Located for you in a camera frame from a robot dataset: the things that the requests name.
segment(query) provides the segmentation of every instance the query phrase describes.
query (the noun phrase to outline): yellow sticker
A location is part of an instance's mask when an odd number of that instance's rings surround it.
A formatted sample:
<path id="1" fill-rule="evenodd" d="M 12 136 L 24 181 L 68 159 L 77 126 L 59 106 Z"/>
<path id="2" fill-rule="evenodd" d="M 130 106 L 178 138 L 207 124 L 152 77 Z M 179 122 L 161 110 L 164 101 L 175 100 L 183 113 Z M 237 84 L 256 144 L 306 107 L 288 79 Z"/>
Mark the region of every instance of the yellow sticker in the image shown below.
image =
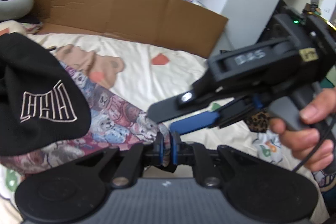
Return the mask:
<path id="1" fill-rule="evenodd" d="M 303 48 L 299 50 L 299 54 L 304 62 L 310 62 L 319 59 L 315 48 Z"/>

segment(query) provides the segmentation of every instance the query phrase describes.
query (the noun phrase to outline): hat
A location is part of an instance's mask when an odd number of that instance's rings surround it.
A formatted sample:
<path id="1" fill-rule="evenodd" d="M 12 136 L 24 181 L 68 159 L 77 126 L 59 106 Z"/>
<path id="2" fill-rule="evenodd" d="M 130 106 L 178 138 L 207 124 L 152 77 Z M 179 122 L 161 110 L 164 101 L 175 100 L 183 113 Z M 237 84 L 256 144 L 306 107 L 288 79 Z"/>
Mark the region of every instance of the hat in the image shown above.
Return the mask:
<path id="1" fill-rule="evenodd" d="M 0 36 L 0 155 L 83 137 L 90 108 L 58 60 L 18 33 Z"/>

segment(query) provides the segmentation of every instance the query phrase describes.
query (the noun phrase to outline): silver bolt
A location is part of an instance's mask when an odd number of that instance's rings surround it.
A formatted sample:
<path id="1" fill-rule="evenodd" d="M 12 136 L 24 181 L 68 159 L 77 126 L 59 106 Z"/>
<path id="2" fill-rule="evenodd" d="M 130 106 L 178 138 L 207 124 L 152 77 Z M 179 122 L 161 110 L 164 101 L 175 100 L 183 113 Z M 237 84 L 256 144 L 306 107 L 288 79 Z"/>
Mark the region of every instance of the silver bolt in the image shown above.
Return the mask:
<path id="1" fill-rule="evenodd" d="M 182 102 L 189 101 L 189 100 L 191 99 L 192 96 L 193 96 L 193 95 L 192 95 L 191 92 L 187 92 L 187 93 L 185 93 L 185 94 L 182 96 L 181 100 L 182 100 Z"/>
<path id="2" fill-rule="evenodd" d="M 115 186 L 118 186 L 118 187 L 122 187 L 122 186 L 125 186 L 127 185 L 129 182 L 129 180 L 125 177 L 118 177 L 118 178 L 115 178 L 112 180 L 112 183 L 115 185 Z"/>
<path id="3" fill-rule="evenodd" d="M 204 180 L 204 183 L 206 186 L 209 186 L 209 187 L 216 187 L 220 184 L 220 180 L 216 177 L 208 177 Z"/>

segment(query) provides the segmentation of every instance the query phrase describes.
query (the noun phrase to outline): human hand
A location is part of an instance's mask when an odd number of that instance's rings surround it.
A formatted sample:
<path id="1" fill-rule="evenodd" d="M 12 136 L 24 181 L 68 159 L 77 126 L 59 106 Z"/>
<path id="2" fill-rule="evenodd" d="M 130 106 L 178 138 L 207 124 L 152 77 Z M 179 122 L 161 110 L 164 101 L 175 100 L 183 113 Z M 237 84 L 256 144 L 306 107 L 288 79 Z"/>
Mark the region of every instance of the human hand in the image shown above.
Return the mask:
<path id="1" fill-rule="evenodd" d="M 313 124 L 325 119 L 336 111 L 336 88 L 324 89 L 317 97 L 300 111 L 301 119 L 306 124 Z M 315 128 L 298 132 L 286 130 L 283 120 L 274 118 L 270 121 L 270 129 L 280 135 L 283 145 L 292 150 L 295 158 L 303 160 L 315 147 L 320 139 L 320 133 Z M 320 148 L 305 164 L 311 171 L 319 171 L 327 167 L 333 160 L 334 144 L 325 140 Z"/>

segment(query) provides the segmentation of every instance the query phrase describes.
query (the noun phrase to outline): bed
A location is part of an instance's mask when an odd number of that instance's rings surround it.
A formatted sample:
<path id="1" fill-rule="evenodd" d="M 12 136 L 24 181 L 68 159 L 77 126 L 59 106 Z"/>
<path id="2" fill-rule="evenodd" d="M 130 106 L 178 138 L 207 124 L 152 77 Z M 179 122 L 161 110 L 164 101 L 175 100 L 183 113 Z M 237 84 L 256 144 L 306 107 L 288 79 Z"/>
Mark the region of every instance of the bed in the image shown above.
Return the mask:
<path id="1" fill-rule="evenodd" d="M 69 47 L 73 45 L 80 51 L 94 52 L 99 56 L 121 58 L 123 67 L 115 72 L 107 85 L 112 85 L 110 91 L 124 98 L 131 104 L 146 111 L 148 107 L 159 100 L 186 91 L 190 84 L 197 80 L 205 71 L 205 59 L 184 51 L 173 51 L 163 47 L 127 42 L 98 35 L 78 34 L 44 34 L 29 35 L 35 42 L 45 48 L 56 46 Z M 223 105 L 231 99 L 216 102 Z M 169 127 L 172 121 L 166 122 Z M 229 127 L 218 129 L 203 129 L 182 136 L 183 141 L 203 143 L 209 149 L 216 149 L 220 144 L 227 144 L 254 156 L 261 157 L 258 150 L 260 144 L 265 144 L 269 138 L 265 135 L 251 133 L 247 125 L 240 121 Z M 278 152 L 272 161 L 284 168 L 292 169 L 297 165 L 290 151 L 278 145 Z M 308 177 L 318 187 L 311 172 L 305 168 L 300 173 Z M 151 167 L 145 171 L 145 177 L 189 177 L 191 168 L 179 166 L 171 174 Z M 19 173 L 0 166 L 0 214 L 1 224 L 18 224 L 21 217 L 15 209 L 14 192 L 24 179 Z M 328 218 L 328 213 L 320 194 L 318 205 L 311 220 L 322 223 Z"/>

